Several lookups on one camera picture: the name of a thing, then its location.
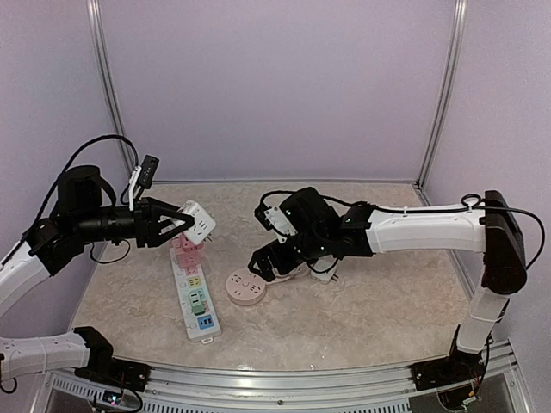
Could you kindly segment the green plug adapter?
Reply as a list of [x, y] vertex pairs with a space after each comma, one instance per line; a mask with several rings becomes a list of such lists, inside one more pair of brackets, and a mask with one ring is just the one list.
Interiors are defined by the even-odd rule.
[[188, 300], [193, 315], [200, 316], [206, 313], [207, 305], [205, 304], [204, 293], [201, 289], [189, 292]]

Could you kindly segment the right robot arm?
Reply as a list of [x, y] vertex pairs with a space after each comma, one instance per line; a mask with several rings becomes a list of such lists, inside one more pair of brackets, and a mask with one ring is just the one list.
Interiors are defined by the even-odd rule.
[[527, 282], [523, 234], [502, 194], [464, 196], [450, 206], [389, 208], [365, 201], [347, 204], [340, 215], [334, 199], [316, 188], [285, 192], [278, 207], [261, 200], [255, 217], [277, 239], [253, 252], [248, 269], [265, 281], [287, 275], [302, 264], [330, 256], [371, 257], [399, 250], [462, 250], [483, 255], [483, 274], [469, 313], [454, 339], [455, 351], [443, 358], [441, 375], [457, 382], [474, 367], [511, 296]]

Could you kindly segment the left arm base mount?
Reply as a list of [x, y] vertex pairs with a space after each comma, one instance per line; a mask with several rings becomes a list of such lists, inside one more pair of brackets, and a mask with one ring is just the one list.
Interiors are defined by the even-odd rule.
[[74, 370], [77, 377], [104, 385], [120, 387], [125, 390], [145, 390], [152, 367], [135, 361], [114, 358], [107, 369], [100, 372], [92, 368], [81, 367]]

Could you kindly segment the pink round socket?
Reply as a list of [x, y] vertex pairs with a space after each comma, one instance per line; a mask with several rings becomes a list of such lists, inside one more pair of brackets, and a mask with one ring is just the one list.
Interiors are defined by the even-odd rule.
[[267, 292], [267, 284], [258, 275], [241, 268], [227, 277], [226, 292], [234, 304], [252, 306], [263, 300]]

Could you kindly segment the white cube socket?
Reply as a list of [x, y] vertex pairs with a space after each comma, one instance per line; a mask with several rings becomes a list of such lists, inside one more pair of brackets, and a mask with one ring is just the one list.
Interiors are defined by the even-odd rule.
[[183, 235], [193, 244], [202, 243], [214, 230], [216, 223], [206, 209], [194, 200], [188, 200], [180, 209], [194, 219], [194, 224], [183, 232]]

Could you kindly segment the pink plug adapter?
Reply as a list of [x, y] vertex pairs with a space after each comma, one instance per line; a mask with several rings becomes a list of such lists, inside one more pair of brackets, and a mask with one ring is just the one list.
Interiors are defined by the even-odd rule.
[[182, 250], [184, 252], [190, 252], [192, 250], [201, 250], [204, 247], [204, 243], [201, 242], [197, 245], [189, 241], [184, 235], [179, 235], [172, 238], [172, 247], [177, 250]]

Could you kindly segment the white multicolour power strip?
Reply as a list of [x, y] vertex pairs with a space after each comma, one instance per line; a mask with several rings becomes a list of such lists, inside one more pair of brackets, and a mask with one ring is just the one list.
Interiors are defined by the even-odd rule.
[[210, 344], [222, 333], [214, 302], [208, 291], [198, 252], [177, 254], [170, 249], [176, 293], [188, 339]]

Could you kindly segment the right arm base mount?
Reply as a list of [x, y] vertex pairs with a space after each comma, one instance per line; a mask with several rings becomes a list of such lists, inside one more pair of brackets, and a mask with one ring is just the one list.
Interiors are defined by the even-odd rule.
[[424, 391], [481, 377], [485, 368], [478, 361], [469, 364], [441, 358], [414, 363], [411, 370], [416, 390]]

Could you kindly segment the white plug adapter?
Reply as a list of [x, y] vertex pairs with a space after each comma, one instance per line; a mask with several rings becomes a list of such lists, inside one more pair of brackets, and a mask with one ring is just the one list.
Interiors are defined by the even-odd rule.
[[314, 263], [308, 263], [310, 276], [322, 284], [330, 283], [336, 274], [338, 259], [328, 257], [319, 258]]

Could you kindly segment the pink cube socket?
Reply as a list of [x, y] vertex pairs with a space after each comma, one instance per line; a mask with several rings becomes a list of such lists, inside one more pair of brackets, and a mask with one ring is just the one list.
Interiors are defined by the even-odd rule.
[[191, 268], [201, 263], [201, 256], [198, 250], [178, 250], [176, 259], [179, 268], [182, 269]]

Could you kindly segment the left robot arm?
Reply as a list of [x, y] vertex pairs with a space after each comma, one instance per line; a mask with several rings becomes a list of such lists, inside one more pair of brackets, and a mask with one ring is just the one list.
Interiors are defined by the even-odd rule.
[[[82, 255], [88, 244], [132, 239], [139, 248], [156, 248], [195, 224], [182, 208], [150, 197], [132, 207], [117, 206], [114, 190], [95, 165], [68, 169], [54, 187], [58, 199], [51, 214], [35, 221], [1, 264], [2, 313]], [[66, 367], [91, 372], [104, 383], [121, 373], [112, 345], [92, 327], [1, 341], [2, 381]]]

